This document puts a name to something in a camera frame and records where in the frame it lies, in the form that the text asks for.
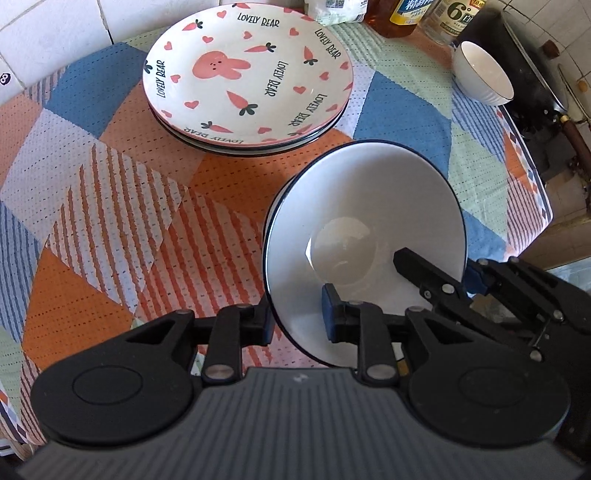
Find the striped fabric pattern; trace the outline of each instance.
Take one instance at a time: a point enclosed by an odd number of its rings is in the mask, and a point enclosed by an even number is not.
[[[21,423],[27,436],[27,442],[34,445],[45,444],[45,437],[41,433],[30,400],[31,387],[39,373],[37,366],[25,355],[21,371]]]
[[[484,105],[464,95],[457,84],[453,84],[452,120],[470,132],[501,162],[505,161],[503,133],[496,108]]]
[[[90,285],[133,312],[181,198],[174,180],[97,142],[47,243]]]
[[[22,341],[40,252],[33,234],[0,202],[0,323],[16,343]]]
[[[187,189],[135,316],[151,320],[177,309],[213,316],[229,304],[256,304],[263,291],[260,224]],[[296,350],[279,328],[269,347],[245,348],[243,362],[245,367],[317,365]]]
[[[66,68],[64,67],[45,77],[43,80],[40,80],[35,85],[32,85],[25,90],[24,95],[45,107],[46,103],[51,98],[51,91],[56,87],[58,80],[64,75],[65,71]]]
[[[522,252],[545,224],[531,192],[519,180],[507,175],[507,243]]]

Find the wooden handle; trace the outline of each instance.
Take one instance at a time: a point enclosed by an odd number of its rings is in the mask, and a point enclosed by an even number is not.
[[[581,167],[587,175],[591,176],[591,150],[589,150],[589,147],[585,143],[581,132],[579,132],[577,126],[567,115],[564,115],[560,119],[560,122],[562,123],[562,132],[573,146]]]

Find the plastic bag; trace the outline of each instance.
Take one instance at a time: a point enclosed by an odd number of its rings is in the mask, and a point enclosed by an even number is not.
[[[305,0],[306,15],[319,24],[336,25],[361,22],[368,9],[368,0]]]

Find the tablecloth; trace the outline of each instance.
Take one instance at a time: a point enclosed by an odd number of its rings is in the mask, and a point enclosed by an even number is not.
[[[348,108],[336,128],[283,155],[205,154],[158,126],[140,80],[162,30],[81,59],[0,108],[7,436],[44,442],[29,394],[58,360],[175,309],[211,316],[258,302],[273,196],[351,139],[393,140],[429,158],[462,206],[471,258],[518,254],[548,225],[547,198],[510,120],[459,91],[448,49],[419,34],[384,40],[363,24],[333,31],[354,68]],[[243,357],[247,366],[314,365],[279,330]]]

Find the small white bowl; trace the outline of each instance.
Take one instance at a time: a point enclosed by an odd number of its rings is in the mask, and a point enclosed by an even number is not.
[[[453,73],[464,95],[485,105],[513,100],[513,85],[491,55],[475,43],[464,41],[453,54]]]

